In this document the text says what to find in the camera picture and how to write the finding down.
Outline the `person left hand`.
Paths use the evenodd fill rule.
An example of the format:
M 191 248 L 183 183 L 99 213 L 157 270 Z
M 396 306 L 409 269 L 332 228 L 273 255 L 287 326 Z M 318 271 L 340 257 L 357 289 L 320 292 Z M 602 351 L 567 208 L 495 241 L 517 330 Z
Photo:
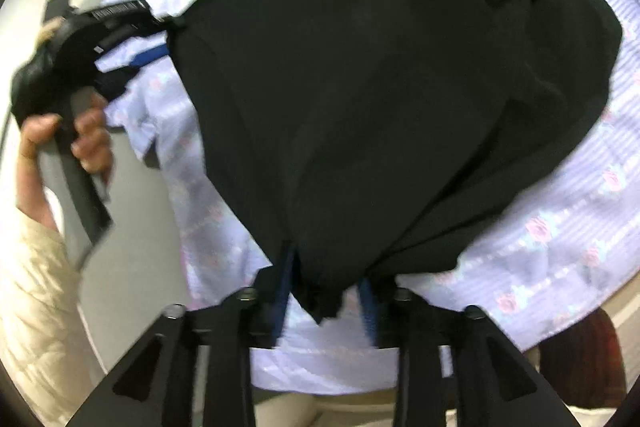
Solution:
M 89 174 L 97 174 L 107 184 L 114 166 L 111 135 L 105 126 L 106 101 L 94 94 L 90 107 L 74 122 L 78 138 L 72 144 L 73 156 Z M 21 127 L 15 167 L 16 208 L 26 217 L 56 231 L 51 207 L 44 194 L 38 152 L 55 135 L 62 122 L 56 114 L 28 117 Z

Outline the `cream jacket left forearm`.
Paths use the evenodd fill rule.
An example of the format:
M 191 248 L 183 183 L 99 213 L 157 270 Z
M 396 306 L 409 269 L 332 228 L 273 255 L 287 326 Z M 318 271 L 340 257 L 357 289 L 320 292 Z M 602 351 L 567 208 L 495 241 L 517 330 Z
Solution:
M 79 309 L 63 236 L 17 215 L 1 256 L 1 362 L 46 426 L 64 426 L 105 375 Z

